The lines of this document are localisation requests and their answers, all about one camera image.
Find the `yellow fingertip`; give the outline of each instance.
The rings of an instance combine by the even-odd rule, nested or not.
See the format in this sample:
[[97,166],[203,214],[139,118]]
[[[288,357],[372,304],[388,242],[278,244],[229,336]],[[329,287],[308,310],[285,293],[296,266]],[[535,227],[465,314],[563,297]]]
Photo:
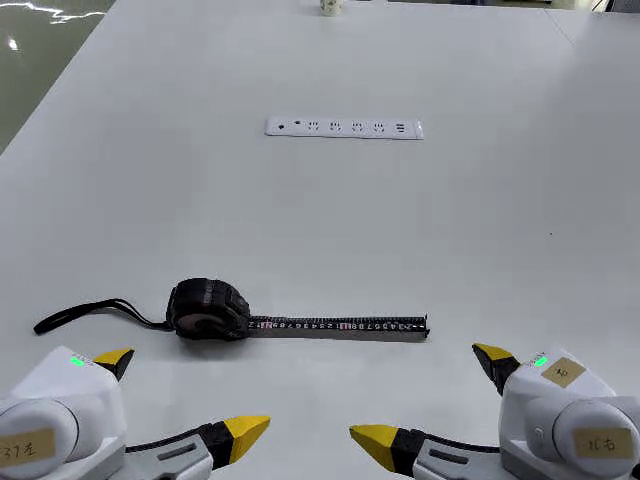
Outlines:
[[236,462],[242,458],[256,443],[256,440],[260,438],[260,435],[267,429],[270,422],[271,418],[266,416],[234,417],[225,420],[225,425],[233,435],[229,463]]
[[114,350],[112,352],[106,352],[102,355],[98,355],[93,359],[95,363],[106,363],[110,365],[115,365],[120,361],[122,357],[124,357],[127,353],[131,352],[131,348],[123,348],[122,350]]
[[388,425],[354,425],[349,428],[351,438],[390,472],[396,471],[391,456],[391,445],[398,428]]
[[129,366],[129,362],[133,357],[134,350],[125,348],[122,350],[113,350],[112,352],[103,353],[93,359],[95,363],[109,370],[118,381],[124,375]]
[[484,343],[474,343],[473,346],[482,350],[488,357],[489,360],[502,360],[503,358],[513,357],[511,352],[507,352],[506,350],[500,347],[494,347],[491,345],[485,345]]

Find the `white tabletop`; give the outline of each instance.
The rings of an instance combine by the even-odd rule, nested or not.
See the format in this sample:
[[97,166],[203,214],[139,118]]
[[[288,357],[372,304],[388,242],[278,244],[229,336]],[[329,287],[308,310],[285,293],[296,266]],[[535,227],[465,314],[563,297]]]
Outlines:
[[[272,425],[215,478],[390,474],[348,436],[388,423],[497,441],[474,341],[560,344],[620,393],[640,324],[640,19],[296,0],[119,0],[0,159],[0,387],[53,347],[132,346],[132,443],[212,419]],[[271,114],[420,117],[424,141],[263,135]],[[422,344],[180,341],[189,276],[254,313],[429,312]]]

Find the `tape measure wrist strap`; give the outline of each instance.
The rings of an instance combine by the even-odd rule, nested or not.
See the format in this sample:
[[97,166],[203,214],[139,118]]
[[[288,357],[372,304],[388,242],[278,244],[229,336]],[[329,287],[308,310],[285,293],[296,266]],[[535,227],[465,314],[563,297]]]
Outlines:
[[47,318],[39,322],[35,327],[33,327],[33,330],[36,334],[42,335],[43,333],[50,332],[51,330],[66,325],[67,323],[77,318],[83,317],[84,315],[88,315],[90,313],[105,309],[118,310],[130,316],[144,326],[154,330],[173,330],[173,328],[167,322],[154,323],[147,320],[138,310],[136,310],[133,305],[131,305],[131,303],[123,300],[122,298],[110,298],[108,300],[84,303],[82,305],[67,308],[48,316]]

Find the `electrical outlet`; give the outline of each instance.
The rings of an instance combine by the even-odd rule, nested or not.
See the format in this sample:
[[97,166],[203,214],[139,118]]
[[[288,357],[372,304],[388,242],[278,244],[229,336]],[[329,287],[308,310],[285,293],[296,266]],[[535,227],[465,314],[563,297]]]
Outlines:
[[265,134],[290,137],[423,140],[418,119],[269,117]]

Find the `paper label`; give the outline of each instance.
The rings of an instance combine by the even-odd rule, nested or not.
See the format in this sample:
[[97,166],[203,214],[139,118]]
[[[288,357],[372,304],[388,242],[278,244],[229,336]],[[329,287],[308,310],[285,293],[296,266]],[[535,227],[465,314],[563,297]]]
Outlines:
[[37,462],[56,455],[53,428],[0,437],[0,468]]
[[628,428],[576,428],[573,431],[576,455],[582,458],[635,457],[633,437]]
[[567,388],[586,370],[587,369],[579,363],[576,363],[566,357],[562,357],[542,372],[542,376],[562,388]]

